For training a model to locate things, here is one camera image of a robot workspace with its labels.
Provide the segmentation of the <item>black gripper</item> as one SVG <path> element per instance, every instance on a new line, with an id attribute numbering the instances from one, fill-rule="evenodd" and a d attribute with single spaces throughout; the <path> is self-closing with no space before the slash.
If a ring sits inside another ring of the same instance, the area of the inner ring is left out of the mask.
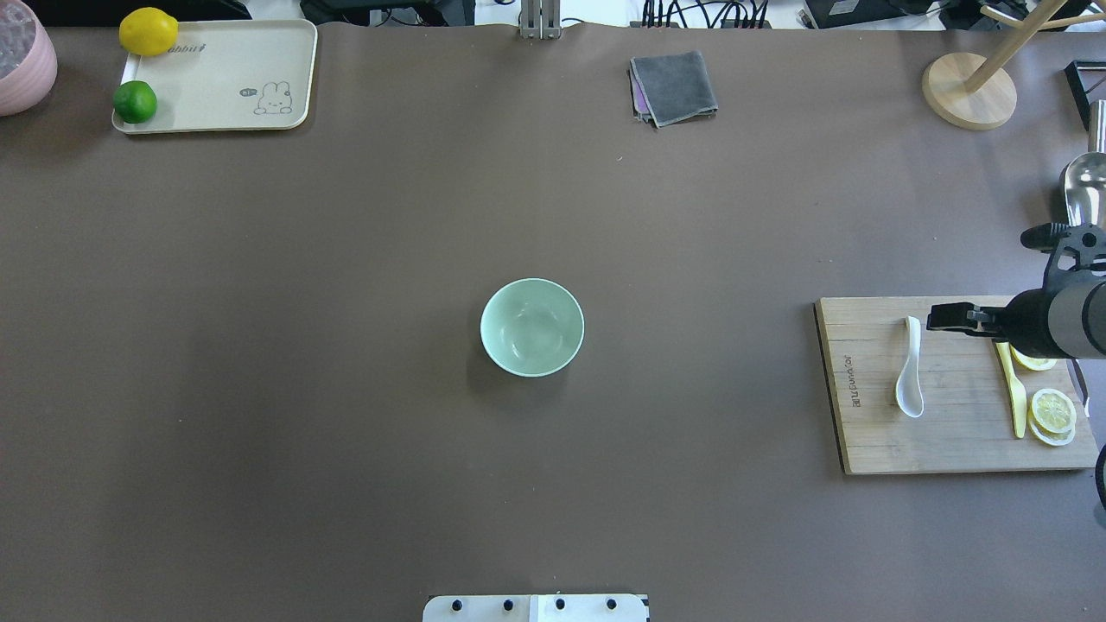
<path id="1" fill-rule="evenodd" d="M 1047 222 L 1020 234 L 1020 243 L 1048 256 L 1039 289 L 1003 307 L 968 301 L 932 305 L 928 330 L 1006 342 L 1030 357 L 1105 357 L 1103 229 Z"/>

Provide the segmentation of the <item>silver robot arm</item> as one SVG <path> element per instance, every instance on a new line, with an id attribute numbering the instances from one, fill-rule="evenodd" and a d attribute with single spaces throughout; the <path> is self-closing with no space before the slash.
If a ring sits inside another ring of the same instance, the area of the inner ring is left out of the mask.
<path id="1" fill-rule="evenodd" d="M 1048 256 L 1039 289 L 1003 307 L 968 301 L 932 305 L 925 326 L 1006 342 L 1030 357 L 1103 359 L 1103 229 L 1047 222 L 1020 234 L 1020 243 Z"/>

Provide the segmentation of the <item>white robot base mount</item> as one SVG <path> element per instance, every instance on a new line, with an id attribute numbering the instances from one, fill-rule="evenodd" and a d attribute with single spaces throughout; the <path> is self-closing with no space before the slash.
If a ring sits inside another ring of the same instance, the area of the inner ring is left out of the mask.
<path id="1" fill-rule="evenodd" d="M 438 595 L 422 621 L 649 621 L 648 598 L 633 593 Z"/>

